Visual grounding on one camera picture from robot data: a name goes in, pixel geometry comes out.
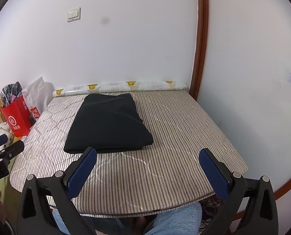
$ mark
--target light switch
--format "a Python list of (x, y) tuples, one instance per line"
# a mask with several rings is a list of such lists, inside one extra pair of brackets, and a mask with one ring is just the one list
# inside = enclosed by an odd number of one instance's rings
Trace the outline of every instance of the light switch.
[(67, 22), (80, 19), (80, 8), (73, 9), (67, 12)]

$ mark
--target silver bolt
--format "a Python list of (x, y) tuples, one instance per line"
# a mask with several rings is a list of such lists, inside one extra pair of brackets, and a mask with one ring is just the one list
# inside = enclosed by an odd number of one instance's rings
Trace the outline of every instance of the silver bolt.
[(59, 170), (59, 171), (57, 171), (57, 172), (55, 173), (55, 176), (56, 176), (57, 178), (62, 177), (62, 175), (63, 175), (63, 172), (62, 172), (61, 170)]
[(241, 174), (240, 174), (239, 172), (237, 172), (237, 171), (235, 171), (235, 172), (233, 173), (233, 176), (234, 176), (236, 179), (241, 178)]
[(263, 181), (265, 181), (265, 182), (268, 182), (268, 181), (269, 181), (269, 178), (266, 177), (266, 176), (263, 176), (262, 179), (263, 179)]
[(29, 174), (28, 176), (27, 176), (27, 180), (32, 180), (33, 179), (33, 175), (32, 174)]

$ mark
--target striped bedding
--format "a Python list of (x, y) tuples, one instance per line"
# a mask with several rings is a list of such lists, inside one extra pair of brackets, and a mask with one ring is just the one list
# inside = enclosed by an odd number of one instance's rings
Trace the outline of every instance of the striped bedding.
[[(73, 199), (80, 213), (97, 217), (153, 214), (212, 195), (198, 162), (199, 151), (205, 147), (231, 171), (243, 174), (248, 170), (229, 140), (186, 91), (130, 94), (154, 143), (139, 151), (99, 154), (82, 191)], [(27, 175), (52, 176), (80, 156), (65, 153), (63, 146), (86, 96), (57, 97), (50, 102), (16, 159), (10, 175), (15, 189), (22, 190)], [(51, 197), (48, 200), (55, 206)]]

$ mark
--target folded black cloth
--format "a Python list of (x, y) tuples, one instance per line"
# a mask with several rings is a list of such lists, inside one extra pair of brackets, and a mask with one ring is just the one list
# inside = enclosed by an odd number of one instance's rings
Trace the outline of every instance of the folded black cloth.
[(75, 116), (64, 151), (77, 154), (93, 147), (97, 153), (113, 153), (151, 144), (153, 137), (142, 123), (131, 94), (90, 94)]

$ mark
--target red paper bag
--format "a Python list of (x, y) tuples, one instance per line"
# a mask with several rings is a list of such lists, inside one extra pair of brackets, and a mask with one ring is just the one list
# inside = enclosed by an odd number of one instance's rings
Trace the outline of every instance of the red paper bag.
[(3, 108), (2, 113), (15, 137), (28, 135), (32, 123), (23, 96)]

